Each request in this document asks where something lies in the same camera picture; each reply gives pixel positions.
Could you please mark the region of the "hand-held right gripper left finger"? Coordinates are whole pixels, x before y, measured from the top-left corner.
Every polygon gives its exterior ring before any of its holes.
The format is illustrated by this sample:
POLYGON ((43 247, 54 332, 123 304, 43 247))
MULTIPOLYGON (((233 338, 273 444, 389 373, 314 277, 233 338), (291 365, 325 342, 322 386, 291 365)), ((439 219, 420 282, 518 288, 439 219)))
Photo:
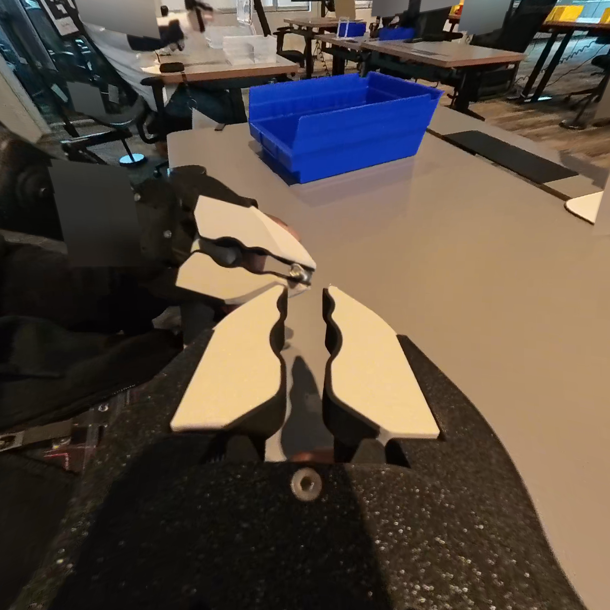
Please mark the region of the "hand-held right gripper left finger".
POLYGON ((170 422, 173 432, 272 437, 285 421, 287 289, 272 286, 216 325, 170 422))

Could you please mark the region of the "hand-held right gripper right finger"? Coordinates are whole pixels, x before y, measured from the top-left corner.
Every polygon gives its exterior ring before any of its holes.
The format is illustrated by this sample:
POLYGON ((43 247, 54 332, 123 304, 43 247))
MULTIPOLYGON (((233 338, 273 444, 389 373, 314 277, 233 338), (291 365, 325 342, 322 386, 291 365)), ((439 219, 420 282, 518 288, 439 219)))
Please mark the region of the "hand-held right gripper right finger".
POLYGON ((335 439, 437 439, 397 333, 336 286, 323 290, 323 421, 335 439))

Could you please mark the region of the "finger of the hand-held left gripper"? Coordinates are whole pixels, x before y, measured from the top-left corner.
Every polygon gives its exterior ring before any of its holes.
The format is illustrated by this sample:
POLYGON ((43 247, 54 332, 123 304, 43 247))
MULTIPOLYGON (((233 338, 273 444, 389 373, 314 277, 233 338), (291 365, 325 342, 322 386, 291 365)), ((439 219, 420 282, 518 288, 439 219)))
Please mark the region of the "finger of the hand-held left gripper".
POLYGON ((300 241, 255 206, 240 206, 199 196, 194 208, 199 235, 210 241, 233 240, 243 249, 259 249, 288 265, 316 271, 316 263, 300 241))
POLYGON ((226 267, 201 251, 192 253, 177 272, 178 288, 208 296, 227 305, 242 305, 268 289, 287 289, 289 298, 310 290, 310 285, 275 273, 254 273, 244 267, 226 267))

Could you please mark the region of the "blue plastic bin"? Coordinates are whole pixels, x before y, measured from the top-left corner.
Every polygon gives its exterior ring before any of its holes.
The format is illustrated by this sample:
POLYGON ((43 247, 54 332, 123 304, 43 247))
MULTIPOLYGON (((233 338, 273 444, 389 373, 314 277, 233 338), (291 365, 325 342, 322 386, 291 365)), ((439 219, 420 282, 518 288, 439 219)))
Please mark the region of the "blue plastic bin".
POLYGON ((249 131, 307 184, 415 156, 443 94, 378 72, 262 85, 249 91, 249 131))

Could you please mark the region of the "black desk mat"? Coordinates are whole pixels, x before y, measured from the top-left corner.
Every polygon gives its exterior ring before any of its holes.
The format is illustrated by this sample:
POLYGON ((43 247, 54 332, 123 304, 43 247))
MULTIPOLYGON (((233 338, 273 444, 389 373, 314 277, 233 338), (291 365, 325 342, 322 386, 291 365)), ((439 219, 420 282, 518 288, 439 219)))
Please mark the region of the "black desk mat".
POLYGON ((536 185, 574 178, 580 174, 481 131, 462 131, 442 136, 452 145, 480 156, 536 185))

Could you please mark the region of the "white poster stand base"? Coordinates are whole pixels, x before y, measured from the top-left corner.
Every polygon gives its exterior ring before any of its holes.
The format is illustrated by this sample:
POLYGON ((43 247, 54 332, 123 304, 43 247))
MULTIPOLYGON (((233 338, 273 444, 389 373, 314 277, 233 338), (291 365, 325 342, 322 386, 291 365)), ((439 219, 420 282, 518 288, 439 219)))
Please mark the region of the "white poster stand base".
POLYGON ((604 200, 605 191, 599 191, 576 198, 564 203, 564 209, 575 218, 594 226, 597 220, 601 203, 604 200))

